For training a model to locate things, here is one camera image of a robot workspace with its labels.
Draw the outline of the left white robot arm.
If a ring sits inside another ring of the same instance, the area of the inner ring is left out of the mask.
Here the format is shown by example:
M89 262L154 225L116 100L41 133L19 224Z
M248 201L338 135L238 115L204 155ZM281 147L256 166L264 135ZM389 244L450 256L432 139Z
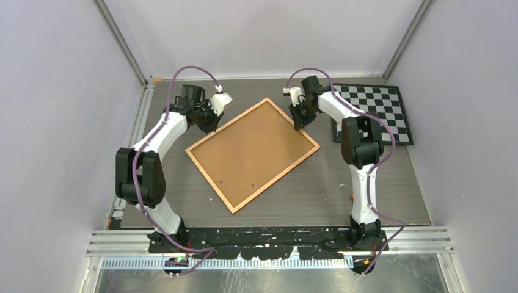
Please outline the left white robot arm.
M183 85L180 95L168 101L151 131L132 147L120 148L116 153L116 196L140 210L154 226L151 240L164 242L174 253L186 248L188 235L184 220L165 198L162 160L191 126L196 125L206 134L215 131L232 101L220 85L211 98L206 97L203 87Z

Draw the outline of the wooden picture frame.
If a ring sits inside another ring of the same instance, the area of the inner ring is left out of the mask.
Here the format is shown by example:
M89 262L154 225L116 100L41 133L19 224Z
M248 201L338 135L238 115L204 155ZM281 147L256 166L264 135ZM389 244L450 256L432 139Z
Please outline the wooden picture frame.
M319 149L265 98L189 146L186 154L236 214Z

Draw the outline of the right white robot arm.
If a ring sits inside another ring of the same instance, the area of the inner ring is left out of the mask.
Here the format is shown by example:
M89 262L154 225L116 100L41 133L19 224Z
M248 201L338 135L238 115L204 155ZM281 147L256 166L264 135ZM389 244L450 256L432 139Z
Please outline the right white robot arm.
M375 117L347 102L335 87L320 84L316 76L302 80L300 87L284 86L283 95L291 100L290 114L295 130L325 113L341 126L341 156L352 178L353 206L345 241L356 250L375 245L381 236L376 213L376 173L384 152L381 125Z

